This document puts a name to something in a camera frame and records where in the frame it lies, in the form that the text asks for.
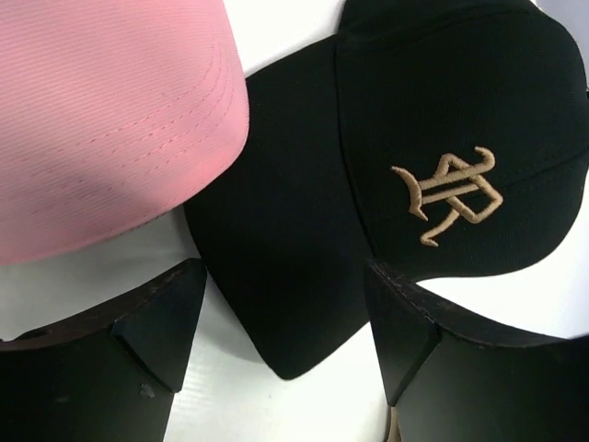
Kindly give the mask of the black cap with sport text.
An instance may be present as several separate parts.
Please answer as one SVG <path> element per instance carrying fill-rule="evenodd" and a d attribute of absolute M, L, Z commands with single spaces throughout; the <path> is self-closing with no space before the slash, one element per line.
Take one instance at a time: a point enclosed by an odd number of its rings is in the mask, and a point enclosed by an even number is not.
<path fill-rule="evenodd" d="M 247 89 L 242 153 L 184 211 L 280 378 L 365 325 L 367 260 L 413 282 L 509 273 L 579 213 L 583 60 L 529 1 L 350 1 L 336 34 Z"/>

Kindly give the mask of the pink cap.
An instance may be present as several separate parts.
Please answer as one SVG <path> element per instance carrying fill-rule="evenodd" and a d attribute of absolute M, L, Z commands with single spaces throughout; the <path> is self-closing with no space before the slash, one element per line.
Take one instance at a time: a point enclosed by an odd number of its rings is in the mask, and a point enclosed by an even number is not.
<path fill-rule="evenodd" d="M 171 211 L 237 159 L 247 134 L 223 2 L 2 3 L 2 263 Z"/>

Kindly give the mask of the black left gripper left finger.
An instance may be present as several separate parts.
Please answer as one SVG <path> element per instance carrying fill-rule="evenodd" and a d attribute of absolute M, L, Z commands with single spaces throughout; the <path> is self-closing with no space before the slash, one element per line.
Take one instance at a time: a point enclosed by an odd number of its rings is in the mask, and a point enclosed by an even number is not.
<path fill-rule="evenodd" d="M 190 258 L 1 343 L 1 438 L 159 442 L 182 389 L 207 272 Z"/>

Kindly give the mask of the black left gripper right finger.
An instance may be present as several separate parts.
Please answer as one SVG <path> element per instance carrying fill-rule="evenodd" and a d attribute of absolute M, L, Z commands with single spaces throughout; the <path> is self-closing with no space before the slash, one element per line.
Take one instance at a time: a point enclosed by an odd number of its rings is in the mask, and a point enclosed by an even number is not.
<path fill-rule="evenodd" d="M 387 403 L 404 441 L 588 437 L 588 340 L 490 320 L 380 261 L 364 293 Z"/>

